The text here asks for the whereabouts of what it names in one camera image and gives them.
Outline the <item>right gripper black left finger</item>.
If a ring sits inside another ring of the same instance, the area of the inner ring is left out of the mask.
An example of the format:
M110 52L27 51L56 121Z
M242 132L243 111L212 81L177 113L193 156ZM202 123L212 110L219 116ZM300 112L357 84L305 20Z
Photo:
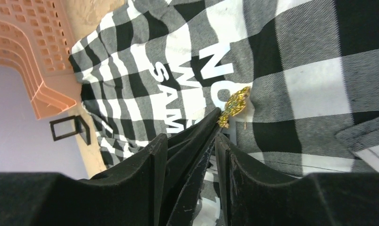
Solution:
M0 173L0 226L156 226L167 137L91 179Z

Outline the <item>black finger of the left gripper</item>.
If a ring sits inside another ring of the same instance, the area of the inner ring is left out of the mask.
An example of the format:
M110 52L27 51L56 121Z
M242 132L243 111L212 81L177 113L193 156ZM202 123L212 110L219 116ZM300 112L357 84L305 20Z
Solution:
M213 141L219 132L219 108L197 124L168 139L168 159L160 210L161 226L190 226L193 222Z

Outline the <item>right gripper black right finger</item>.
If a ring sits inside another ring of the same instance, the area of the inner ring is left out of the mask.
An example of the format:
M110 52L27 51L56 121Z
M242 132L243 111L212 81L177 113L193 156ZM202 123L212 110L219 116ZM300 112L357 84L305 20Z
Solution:
M228 226L379 226L379 173L312 173L293 178L215 139Z

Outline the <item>gold glitter brooch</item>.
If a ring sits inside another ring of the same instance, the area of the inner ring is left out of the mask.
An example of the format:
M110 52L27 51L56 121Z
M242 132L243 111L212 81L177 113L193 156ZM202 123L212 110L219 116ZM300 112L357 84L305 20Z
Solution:
M247 106L246 99L250 96L251 86L246 86L241 90L233 93L225 104L225 108L222 111L217 124L221 128L229 128L229 118L235 117Z

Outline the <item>black white plaid shirt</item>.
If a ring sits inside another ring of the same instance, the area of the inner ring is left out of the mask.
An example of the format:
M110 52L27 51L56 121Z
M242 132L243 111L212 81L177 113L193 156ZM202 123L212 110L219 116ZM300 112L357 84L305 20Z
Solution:
M69 60L107 168L249 87L224 133L250 157L379 173L379 0L129 0Z

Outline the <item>orange plastic file organizer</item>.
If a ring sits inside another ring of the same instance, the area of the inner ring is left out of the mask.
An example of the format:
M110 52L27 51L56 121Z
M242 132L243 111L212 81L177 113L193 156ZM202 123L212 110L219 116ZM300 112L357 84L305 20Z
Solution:
M60 0L0 0L0 65L21 75L37 119L77 105L74 36Z

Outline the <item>small black frame stand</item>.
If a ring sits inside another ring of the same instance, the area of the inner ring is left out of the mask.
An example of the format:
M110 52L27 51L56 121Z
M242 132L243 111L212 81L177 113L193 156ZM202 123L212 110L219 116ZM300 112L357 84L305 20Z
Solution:
M54 141L78 135L86 145L91 144L89 125L80 115L73 115L49 122Z

